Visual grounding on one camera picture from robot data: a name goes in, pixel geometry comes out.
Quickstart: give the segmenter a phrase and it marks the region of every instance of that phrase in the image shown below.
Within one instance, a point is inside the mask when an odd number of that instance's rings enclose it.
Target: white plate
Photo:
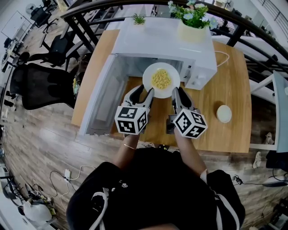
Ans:
[[[154,97],[157,98],[167,98],[172,96],[172,91],[175,87],[180,86],[180,76],[178,71],[170,64],[164,63],[164,62],[157,62],[154,63],[145,70],[143,74],[143,85],[148,92],[152,88],[152,75],[156,73],[158,69],[164,69],[168,72],[170,78],[171,78],[171,84],[165,88],[165,89],[159,89],[157,87],[154,87],[155,95]]]

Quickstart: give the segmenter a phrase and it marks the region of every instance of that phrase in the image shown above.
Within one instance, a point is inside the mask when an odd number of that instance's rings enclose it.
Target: flower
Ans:
[[[186,5],[187,6],[191,6],[191,5],[194,5],[195,4],[195,0],[190,0]]]
[[[204,4],[198,3],[198,4],[195,5],[195,8],[202,8],[202,7],[204,7],[204,6],[205,6]]]
[[[169,8],[170,8],[170,10],[169,10],[170,13],[173,13],[173,12],[176,10],[176,7],[175,7],[175,6],[171,6],[171,7],[169,7]]]
[[[193,14],[191,13],[187,13],[183,16],[183,18],[185,18],[186,20],[192,19],[193,18]]]
[[[212,17],[210,19],[210,28],[211,29],[215,29],[218,26],[218,21],[216,20],[216,18]]]

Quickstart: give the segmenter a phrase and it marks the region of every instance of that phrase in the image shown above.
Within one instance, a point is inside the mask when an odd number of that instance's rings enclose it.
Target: wooden table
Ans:
[[[75,125],[81,125],[94,84],[111,53],[117,35],[118,31],[105,31],[96,46],[90,60],[93,65],[89,64],[86,70],[74,109],[72,123]],[[219,42],[213,44],[216,51],[229,54],[230,59],[218,67],[218,72],[202,90],[185,88],[208,124],[207,131],[198,140],[193,140],[193,143],[199,150],[245,153],[249,150],[252,122],[250,85],[245,58],[241,51],[233,47]],[[226,56],[216,53],[216,59],[219,64],[226,59]],[[142,78],[131,77],[124,95],[139,84],[142,84]],[[227,124],[221,123],[216,117],[216,110],[224,104],[232,110],[232,119]],[[177,146],[174,135],[166,134],[166,119],[169,114],[173,114],[171,98],[155,98],[149,113],[151,116],[149,124],[140,139],[145,142]],[[117,133],[116,126],[112,128],[111,133],[116,137],[122,136]]]

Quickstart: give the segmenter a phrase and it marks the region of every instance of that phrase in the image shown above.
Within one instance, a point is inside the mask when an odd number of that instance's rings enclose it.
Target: power strip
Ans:
[[[70,178],[71,178],[71,171],[70,171],[69,169],[65,169],[65,174],[64,174],[64,176],[65,176],[66,182],[69,183]]]

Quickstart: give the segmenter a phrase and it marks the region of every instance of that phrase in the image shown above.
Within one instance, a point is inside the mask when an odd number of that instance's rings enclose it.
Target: shoe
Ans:
[[[267,133],[265,145],[273,145],[274,141],[272,140],[272,133]]]
[[[261,152],[257,152],[255,156],[255,161],[252,165],[253,168],[259,168],[261,164]]]

